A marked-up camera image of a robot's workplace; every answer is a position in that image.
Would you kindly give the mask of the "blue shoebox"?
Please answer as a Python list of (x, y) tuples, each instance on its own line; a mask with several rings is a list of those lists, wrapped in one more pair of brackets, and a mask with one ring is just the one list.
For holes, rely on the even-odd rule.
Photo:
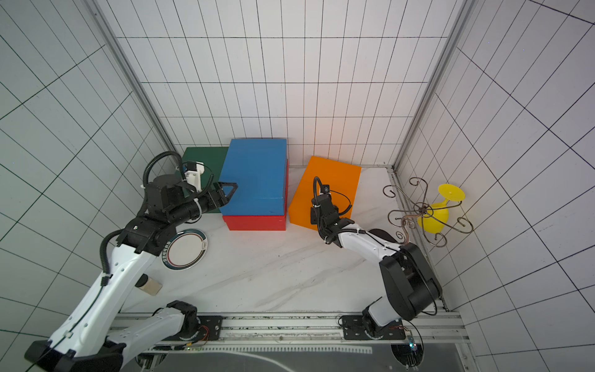
[(219, 180), (236, 183), (223, 215), (285, 214), (288, 170), (286, 139), (233, 139)]

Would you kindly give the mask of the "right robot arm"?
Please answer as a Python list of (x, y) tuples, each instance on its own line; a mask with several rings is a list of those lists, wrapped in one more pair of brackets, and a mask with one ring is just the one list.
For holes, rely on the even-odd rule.
[(311, 202), (311, 223), (326, 244), (359, 254), (380, 268), (385, 296), (363, 310), (369, 336), (377, 337), (393, 322), (411, 321), (441, 297), (442, 287), (418, 246), (343, 218), (329, 194), (316, 195)]

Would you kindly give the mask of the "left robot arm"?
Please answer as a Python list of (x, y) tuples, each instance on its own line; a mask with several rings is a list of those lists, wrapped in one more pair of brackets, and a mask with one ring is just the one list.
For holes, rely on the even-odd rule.
[(109, 329), (130, 292), (147, 278), (147, 268), (177, 235), (177, 227), (227, 205), (237, 189), (235, 183), (212, 181), (198, 191), (178, 175), (145, 180), (137, 216), (100, 244), (102, 274), (49, 339), (32, 342), (25, 359), (45, 371), (119, 371), (162, 340), (191, 343), (207, 334), (197, 308), (180, 300), (139, 325), (115, 333)]

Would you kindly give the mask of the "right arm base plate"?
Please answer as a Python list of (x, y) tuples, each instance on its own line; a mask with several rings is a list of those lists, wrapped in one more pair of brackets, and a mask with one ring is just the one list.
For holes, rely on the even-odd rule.
[(400, 319), (387, 325), (377, 325), (368, 316), (341, 316), (338, 325), (345, 340), (379, 341), (405, 340), (406, 335)]

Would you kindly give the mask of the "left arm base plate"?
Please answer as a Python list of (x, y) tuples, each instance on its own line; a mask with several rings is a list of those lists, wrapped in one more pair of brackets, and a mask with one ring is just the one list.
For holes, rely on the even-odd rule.
[(183, 326), (177, 335), (176, 341), (184, 342), (186, 345), (202, 345), (210, 341), (217, 341), (223, 328), (222, 316), (197, 316), (194, 322)]

